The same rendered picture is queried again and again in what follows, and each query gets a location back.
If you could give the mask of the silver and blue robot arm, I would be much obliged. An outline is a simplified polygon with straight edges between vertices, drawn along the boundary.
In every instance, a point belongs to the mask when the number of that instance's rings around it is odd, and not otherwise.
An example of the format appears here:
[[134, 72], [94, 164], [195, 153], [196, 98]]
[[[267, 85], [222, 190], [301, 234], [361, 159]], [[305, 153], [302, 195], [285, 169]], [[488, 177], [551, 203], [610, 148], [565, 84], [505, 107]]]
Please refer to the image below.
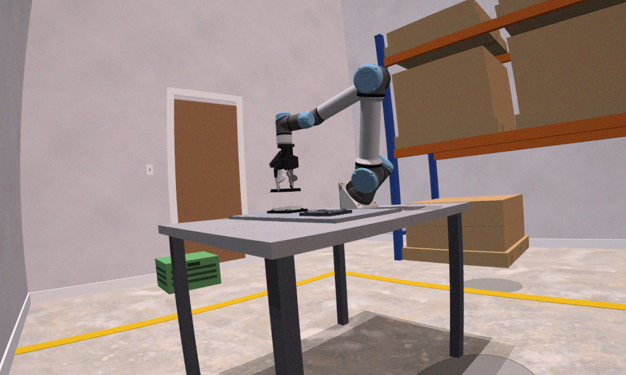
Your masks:
[[292, 131], [320, 125], [360, 101], [359, 157], [355, 160], [355, 171], [346, 190], [358, 203], [369, 205], [380, 184], [394, 168], [388, 159], [379, 154], [381, 101], [385, 98], [385, 89], [390, 85], [391, 76], [383, 66], [365, 64], [356, 70], [353, 82], [353, 86], [311, 112], [295, 115], [289, 112], [277, 113], [276, 137], [277, 144], [292, 144]]

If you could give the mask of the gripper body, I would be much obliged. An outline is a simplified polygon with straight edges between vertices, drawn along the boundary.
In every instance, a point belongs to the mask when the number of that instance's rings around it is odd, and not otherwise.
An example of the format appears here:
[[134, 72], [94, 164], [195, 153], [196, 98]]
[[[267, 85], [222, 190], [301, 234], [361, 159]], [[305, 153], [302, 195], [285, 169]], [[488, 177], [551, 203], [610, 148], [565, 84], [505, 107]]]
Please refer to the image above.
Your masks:
[[[281, 149], [281, 156], [277, 158], [276, 163], [281, 169], [296, 169], [298, 168], [298, 157], [293, 155], [293, 147], [295, 144], [278, 144], [277, 148]], [[286, 151], [286, 153], [285, 153]], [[293, 157], [293, 158], [292, 158]]]

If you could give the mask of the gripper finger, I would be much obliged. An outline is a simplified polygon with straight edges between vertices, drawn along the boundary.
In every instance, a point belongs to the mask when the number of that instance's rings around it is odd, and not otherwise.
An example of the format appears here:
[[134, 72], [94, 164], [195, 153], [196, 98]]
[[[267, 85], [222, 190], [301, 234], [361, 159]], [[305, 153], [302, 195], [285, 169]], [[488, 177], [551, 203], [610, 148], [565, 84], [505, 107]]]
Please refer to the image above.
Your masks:
[[274, 177], [277, 185], [277, 191], [279, 191], [280, 183], [285, 179], [285, 176], [283, 175], [283, 169], [280, 170], [278, 163], [275, 163], [274, 166]]
[[290, 169], [290, 168], [288, 169], [286, 174], [287, 174], [287, 176], [289, 178], [290, 187], [292, 189], [292, 188], [294, 188], [294, 182], [296, 180], [298, 180], [298, 177], [293, 174], [293, 169]]

